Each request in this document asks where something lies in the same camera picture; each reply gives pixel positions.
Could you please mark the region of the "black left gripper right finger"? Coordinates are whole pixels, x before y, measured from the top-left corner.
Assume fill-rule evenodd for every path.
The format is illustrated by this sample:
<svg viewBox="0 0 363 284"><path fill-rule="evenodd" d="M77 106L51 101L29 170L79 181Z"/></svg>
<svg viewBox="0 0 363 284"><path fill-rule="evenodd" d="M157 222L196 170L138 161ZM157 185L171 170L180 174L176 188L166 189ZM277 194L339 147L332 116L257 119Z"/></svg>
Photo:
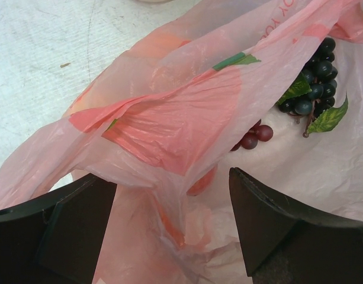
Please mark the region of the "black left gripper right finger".
<svg viewBox="0 0 363 284"><path fill-rule="evenodd" d="M313 208L237 167L229 191L254 283L363 283L363 221Z"/></svg>

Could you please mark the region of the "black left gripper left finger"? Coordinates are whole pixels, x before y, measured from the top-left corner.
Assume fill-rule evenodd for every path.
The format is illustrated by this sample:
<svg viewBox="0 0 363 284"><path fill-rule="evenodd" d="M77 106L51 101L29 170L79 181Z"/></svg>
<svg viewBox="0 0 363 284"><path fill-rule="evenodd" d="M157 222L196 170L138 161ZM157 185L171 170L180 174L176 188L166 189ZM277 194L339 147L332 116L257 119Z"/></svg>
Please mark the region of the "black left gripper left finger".
<svg viewBox="0 0 363 284"><path fill-rule="evenodd" d="M0 209L0 283L92 283L116 187L88 174Z"/></svg>

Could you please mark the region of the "dark blue grape bunch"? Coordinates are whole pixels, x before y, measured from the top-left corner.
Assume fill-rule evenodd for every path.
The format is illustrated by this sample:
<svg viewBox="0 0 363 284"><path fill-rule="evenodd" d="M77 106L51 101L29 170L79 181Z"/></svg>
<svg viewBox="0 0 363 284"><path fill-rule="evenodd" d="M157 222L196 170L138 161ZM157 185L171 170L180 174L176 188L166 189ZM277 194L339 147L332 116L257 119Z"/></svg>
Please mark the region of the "dark blue grape bunch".
<svg viewBox="0 0 363 284"><path fill-rule="evenodd" d="M326 37L276 103L279 111L296 123L306 119L303 137L332 131L348 111L348 100L335 107L338 83L334 67L336 41Z"/></svg>

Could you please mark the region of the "pink plastic bag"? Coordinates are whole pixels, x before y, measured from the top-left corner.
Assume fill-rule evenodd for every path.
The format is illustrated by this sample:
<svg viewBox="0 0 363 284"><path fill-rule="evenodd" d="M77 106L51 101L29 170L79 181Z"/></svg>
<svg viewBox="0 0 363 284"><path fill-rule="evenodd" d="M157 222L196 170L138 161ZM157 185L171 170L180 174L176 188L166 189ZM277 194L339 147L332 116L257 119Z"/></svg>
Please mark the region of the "pink plastic bag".
<svg viewBox="0 0 363 284"><path fill-rule="evenodd" d="M304 138L274 106L328 36L348 111ZM231 151L259 120L273 137ZM214 166L207 189L188 196ZM363 221L363 1L201 1L6 159L0 209L92 173L117 186L94 283L249 283L229 198L235 166Z"/></svg>

